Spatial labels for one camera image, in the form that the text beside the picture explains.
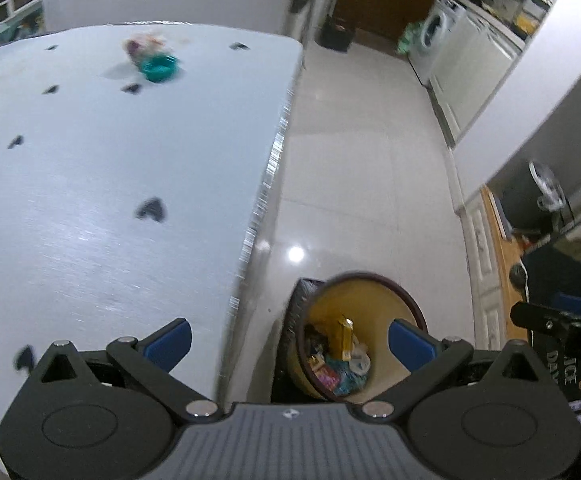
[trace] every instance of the green plastic bag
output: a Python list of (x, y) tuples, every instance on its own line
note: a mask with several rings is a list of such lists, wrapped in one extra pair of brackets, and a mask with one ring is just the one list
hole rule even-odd
[(424, 22), (408, 23), (395, 49), (398, 54), (405, 56), (410, 52), (413, 41), (418, 37), (420, 30), (422, 30), (422, 25), (424, 25)]

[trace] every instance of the tiled floor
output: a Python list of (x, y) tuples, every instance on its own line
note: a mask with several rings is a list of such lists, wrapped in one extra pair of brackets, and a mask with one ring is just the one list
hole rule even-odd
[[(267, 400), (300, 277), (379, 272), (415, 298), (431, 335), (474, 340), (464, 238), (426, 90), (408, 62), (359, 44), (347, 54), (311, 44), (305, 66), (266, 272), (242, 305), (252, 313), (230, 400)], [(291, 261), (292, 248), (303, 250), (301, 261)]]

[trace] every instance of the gray gripper base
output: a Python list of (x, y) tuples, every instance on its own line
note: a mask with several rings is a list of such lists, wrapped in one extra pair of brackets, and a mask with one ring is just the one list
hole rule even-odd
[(343, 404), (238, 404), (215, 424), (189, 427), (144, 480), (440, 480), (388, 425), (355, 419)]

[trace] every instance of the white table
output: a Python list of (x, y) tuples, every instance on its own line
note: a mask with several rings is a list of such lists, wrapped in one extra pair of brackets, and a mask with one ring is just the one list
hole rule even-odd
[[(149, 83), (126, 58), (123, 40), (147, 31), (181, 60), (173, 80)], [(0, 48), (0, 420), (26, 379), (13, 367), (26, 345), (37, 358), (57, 339), (102, 349), (175, 317), (193, 340), (172, 374), (216, 396), (301, 56), (289, 38), (187, 24)], [(121, 91), (134, 82), (138, 94)], [(165, 220), (136, 218), (153, 197)]]

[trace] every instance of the white logo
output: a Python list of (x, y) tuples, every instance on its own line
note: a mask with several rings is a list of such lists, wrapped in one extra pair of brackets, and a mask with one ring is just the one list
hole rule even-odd
[(293, 418), (298, 418), (299, 412), (293, 408), (289, 408), (288, 410), (284, 410), (282, 415), (288, 418), (288, 420), (293, 420)]

